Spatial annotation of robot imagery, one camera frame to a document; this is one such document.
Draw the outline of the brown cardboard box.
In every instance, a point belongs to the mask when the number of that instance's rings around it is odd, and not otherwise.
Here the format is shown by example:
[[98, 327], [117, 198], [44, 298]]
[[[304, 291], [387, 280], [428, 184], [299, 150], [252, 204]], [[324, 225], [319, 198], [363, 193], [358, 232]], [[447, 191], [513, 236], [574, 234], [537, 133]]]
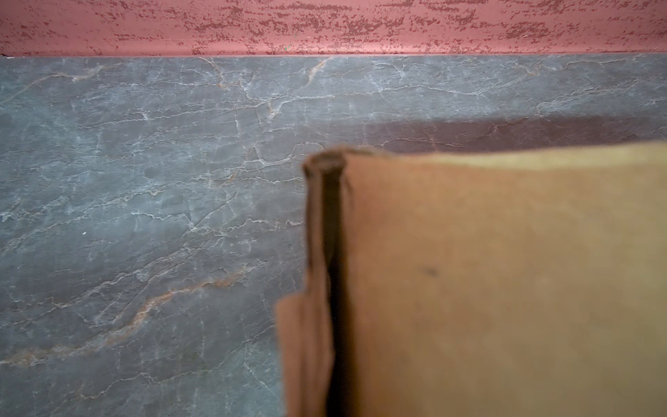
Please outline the brown cardboard box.
[[290, 416], [663, 416], [666, 146], [304, 164]]

